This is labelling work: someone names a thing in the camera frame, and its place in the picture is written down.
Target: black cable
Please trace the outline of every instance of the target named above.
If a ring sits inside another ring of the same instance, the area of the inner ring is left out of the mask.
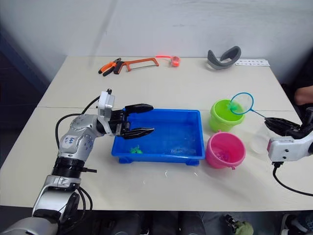
[[[82,193],[82,191],[83,191],[82,188],[79,187],[77,191],[78,191],[78,193],[79,193],[79,195],[80,195],[80,197],[82,198],[82,201],[83,201],[83,214],[82,214],[82,216],[79,219],[79,220],[82,220],[84,218],[84,216],[85,216],[85,213],[86,213],[86,200],[85,200],[85,197],[84,197],[84,195]]]
[[[57,142],[57,146],[58,149],[60,148],[60,142],[59,142],[59,125],[61,123],[61,121],[63,121],[64,119],[66,119],[67,117],[71,117],[71,116],[79,116],[80,114],[68,114],[65,115],[64,117],[60,118],[57,122],[57,124],[55,125],[55,140]]]
[[[93,203],[92,203],[92,199],[90,197],[90,195],[87,193],[86,190],[84,190],[82,187],[79,187],[81,189],[81,191],[87,196],[87,198],[89,199],[89,203],[90,203],[90,208],[89,208],[89,211],[92,211],[92,206],[93,206]]]
[[[94,99],[92,102],[89,103],[89,105],[86,106],[86,108],[82,111],[82,114],[84,114],[88,108],[93,105],[94,102],[96,102],[98,99],[100,99],[100,96],[98,96],[96,99]]]
[[[83,192],[82,192],[82,188],[79,187],[77,189],[80,197],[82,198],[82,201],[83,201],[83,213],[82,215],[80,216],[80,218],[78,220],[76,220],[75,222],[73,222],[68,228],[66,229],[61,229],[62,230],[62,234],[67,234],[68,232],[72,231],[73,229],[76,228],[77,225],[79,225],[81,222],[83,222],[85,220],[85,213],[86,213],[86,200],[85,200],[85,196],[83,195]]]
[[[296,192],[296,193],[300,193],[300,194],[303,194],[303,195],[306,195],[306,196],[313,197],[313,194],[311,194],[311,193],[301,192],[301,191],[295,190],[295,189],[293,189],[293,188],[290,188],[290,187],[284,185],[282,182],[280,182],[279,179],[278,179],[277,176],[276,176],[276,170],[277,170],[278,167],[277,167],[277,166],[274,167],[274,170],[273,170],[273,177],[274,177],[274,179],[275,179],[281,186],[283,186],[284,188],[286,188],[286,189],[288,189],[288,190],[290,190],[290,191],[293,191],[293,192]]]

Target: white wall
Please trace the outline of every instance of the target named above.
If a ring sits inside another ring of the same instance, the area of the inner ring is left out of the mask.
[[[288,81],[313,48],[312,0],[0,0],[0,20],[49,81],[66,55],[206,57],[234,45]]]

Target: table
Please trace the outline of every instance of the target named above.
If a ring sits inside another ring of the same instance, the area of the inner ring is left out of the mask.
[[[159,67],[131,72],[123,67],[119,75],[99,75],[99,68],[114,59],[67,57],[38,107],[85,108],[101,91],[111,88],[117,109],[147,103],[155,108],[209,110],[219,99],[250,92],[255,98],[255,110],[294,110],[269,67],[232,66],[214,71],[204,58],[182,58],[178,68],[169,67],[165,59],[157,59]]]

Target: sticker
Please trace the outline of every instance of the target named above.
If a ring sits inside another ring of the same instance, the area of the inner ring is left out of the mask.
[[[74,144],[76,137],[77,136],[65,136],[65,138],[63,139],[62,147],[70,148]]]
[[[242,66],[268,66],[269,63],[265,59],[239,59],[236,61],[235,65]]]

